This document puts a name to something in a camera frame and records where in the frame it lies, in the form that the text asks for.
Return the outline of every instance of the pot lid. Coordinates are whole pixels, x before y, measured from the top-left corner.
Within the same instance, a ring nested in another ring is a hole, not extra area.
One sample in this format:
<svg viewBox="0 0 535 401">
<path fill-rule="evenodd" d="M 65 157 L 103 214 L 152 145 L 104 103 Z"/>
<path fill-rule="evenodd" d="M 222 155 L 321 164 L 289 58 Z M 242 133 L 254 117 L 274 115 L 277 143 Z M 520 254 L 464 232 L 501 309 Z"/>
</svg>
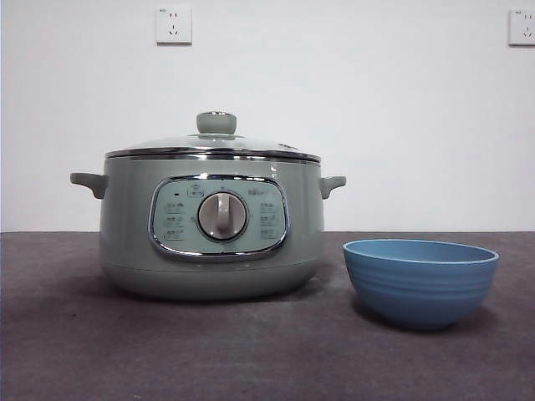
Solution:
<svg viewBox="0 0 535 401">
<path fill-rule="evenodd" d="M 316 155 L 266 140 L 255 140 L 235 135 L 236 116 L 222 111 L 209 111 L 197 115 L 198 134 L 178 136 L 144 142 L 124 150 L 106 154 L 106 158 L 124 156 L 170 155 L 229 155 L 251 157 L 277 157 L 319 162 Z"/>
</svg>

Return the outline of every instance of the bowl rim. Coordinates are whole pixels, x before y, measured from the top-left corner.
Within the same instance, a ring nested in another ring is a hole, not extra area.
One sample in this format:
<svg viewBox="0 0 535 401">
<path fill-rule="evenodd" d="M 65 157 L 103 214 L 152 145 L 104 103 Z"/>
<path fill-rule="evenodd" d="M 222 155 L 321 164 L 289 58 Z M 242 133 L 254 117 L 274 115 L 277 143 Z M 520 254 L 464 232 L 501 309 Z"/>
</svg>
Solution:
<svg viewBox="0 0 535 401">
<path fill-rule="evenodd" d="M 400 257 L 385 257 L 385 256 L 376 256 L 376 255 L 370 255 L 368 253 L 363 253 L 363 252 L 357 252 L 357 251 L 352 251 L 351 249 L 349 249 L 349 246 L 351 244 L 354 244 L 354 243 L 357 243 L 357 242 L 378 242 L 378 241 L 384 241 L 384 242 L 387 242 L 387 241 L 403 241 L 403 242 L 424 242 L 424 243 L 432 243 L 432 244 L 446 244 L 446 245 L 453 245 L 453 246 L 460 246 L 460 247 L 465 247 L 465 248 L 472 248 L 472 249 L 477 249 L 477 250 L 480 250 L 480 251 L 485 251 L 489 254 L 492 255 L 492 257 L 489 257 L 487 259 L 479 259 L 479 260 L 476 260 L 476 261 L 422 261 L 422 260 L 413 260 L 413 259 L 405 259 L 405 258 L 400 258 Z M 467 244 L 461 244 L 459 242 L 449 242 L 449 241 L 433 241 L 433 240 L 414 240 L 414 239 L 405 239 L 405 238 L 375 238 L 375 239 L 367 239 L 367 240 L 356 240 L 356 241 L 350 241 L 350 242 L 346 242 L 343 246 L 344 248 L 344 251 L 348 252 L 348 253 L 351 253 L 353 255 L 360 255 L 360 256 L 366 256 L 366 257 L 370 257 L 372 259 L 379 259 L 381 261 L 404 261 L 404 262 L 409 262 L 409 263 L 433 263 L 433 264 L 437 264 L 437 265 L 467 265 L 467 264 L 474 264 L 474 263 L 488 263 L 488 262 L 491 262 L 491 261 L 497 261 L 500 256 L 498 255 L 497 252 L 495 251 L 491 251 L 490 249 L 486 249 L 486 248 L 483 248 L 483 247 L 480 247 L 480 246 L 473 246 L 473 245 L 467 245 Z"/>
</svg>

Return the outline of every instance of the lid knob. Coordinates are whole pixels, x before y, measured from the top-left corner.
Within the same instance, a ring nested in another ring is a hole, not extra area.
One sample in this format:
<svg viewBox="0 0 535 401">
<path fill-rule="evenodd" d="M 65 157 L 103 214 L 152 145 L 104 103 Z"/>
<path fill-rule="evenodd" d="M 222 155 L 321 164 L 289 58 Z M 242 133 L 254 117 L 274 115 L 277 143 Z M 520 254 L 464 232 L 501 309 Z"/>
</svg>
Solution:
<svg viewBox="0 0 535 401">
<path fill-rule="evenodd" d="M 207 111 L 197 115 L 197 129 L 201 134 L 233 135 L 236 131 L 236 116 L 224 111 Z"/>
</svg>

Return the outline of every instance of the cooker handle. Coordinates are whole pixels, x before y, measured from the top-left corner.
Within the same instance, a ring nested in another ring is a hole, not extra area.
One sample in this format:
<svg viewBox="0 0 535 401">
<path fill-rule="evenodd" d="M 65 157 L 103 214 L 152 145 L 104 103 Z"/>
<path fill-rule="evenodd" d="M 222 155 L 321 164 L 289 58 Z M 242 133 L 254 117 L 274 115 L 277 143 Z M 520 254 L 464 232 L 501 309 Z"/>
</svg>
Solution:
<svg viewBox="0 0 535 401">
<path fill-rule="evenodd" d="M 331 190 L 344 186 L 346 179 L 343 175 L 336 175 L 335 177 L 325 177 L 319 179 L 319 190 L 321 190 L 322 199 L 328 199 Z"/>
<path fill-rule="evenodd" d="M 76 185 L 87 186 L 93 191 L 95 198 L 104 199 L 104 193 L 108 187 L 108 176 L 89 173 L 71 173 L 70 182 Z"/>
</svg>

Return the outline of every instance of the dark gray surface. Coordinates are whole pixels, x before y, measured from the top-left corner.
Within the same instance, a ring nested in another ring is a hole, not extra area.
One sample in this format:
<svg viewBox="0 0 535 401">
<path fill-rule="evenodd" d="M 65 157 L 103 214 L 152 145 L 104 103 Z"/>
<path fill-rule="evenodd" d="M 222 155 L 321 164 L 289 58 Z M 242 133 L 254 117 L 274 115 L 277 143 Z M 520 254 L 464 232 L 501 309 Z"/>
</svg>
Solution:
<svg viewBox="0 0 535 401">
<path fill-rule="evenodd" d="M 341 244 L 459 241 L 500 253 L 483 306 L 442 332 L 391 327 L 350 286 Z M 2 234 L 3 401 L 535 399 L 535 233 L 329 233 L 321 272 L 245 302 L 114 289 L 94 233 Z"/>
</svg>

